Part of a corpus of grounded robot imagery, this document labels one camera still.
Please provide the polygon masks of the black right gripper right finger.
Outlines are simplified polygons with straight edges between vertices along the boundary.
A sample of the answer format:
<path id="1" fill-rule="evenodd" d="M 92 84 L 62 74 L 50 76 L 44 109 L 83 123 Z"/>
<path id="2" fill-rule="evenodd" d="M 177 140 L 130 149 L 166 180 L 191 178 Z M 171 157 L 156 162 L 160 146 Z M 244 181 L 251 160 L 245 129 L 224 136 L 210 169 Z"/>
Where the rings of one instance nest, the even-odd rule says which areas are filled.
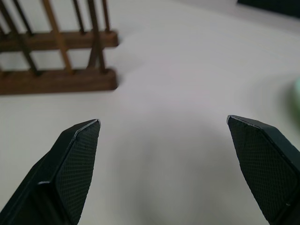
<path id="1" fill-rule="evenodd" d="M 300 152 L 274 126 L 227 117 L 244 179 L 270 225 L 300 223 Z"/>

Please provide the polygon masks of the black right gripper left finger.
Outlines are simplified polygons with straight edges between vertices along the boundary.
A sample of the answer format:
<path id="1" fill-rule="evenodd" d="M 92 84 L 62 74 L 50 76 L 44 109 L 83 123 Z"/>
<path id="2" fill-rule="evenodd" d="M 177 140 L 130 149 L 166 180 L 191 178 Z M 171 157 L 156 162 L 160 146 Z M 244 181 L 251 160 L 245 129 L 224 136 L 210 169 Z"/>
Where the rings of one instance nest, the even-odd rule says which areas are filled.
<path id="1" fill-rule="evenodd" d="M 76 225 L 91 185 L 100 120 L 64 130 L 0 212 L 2 225 Z"/>

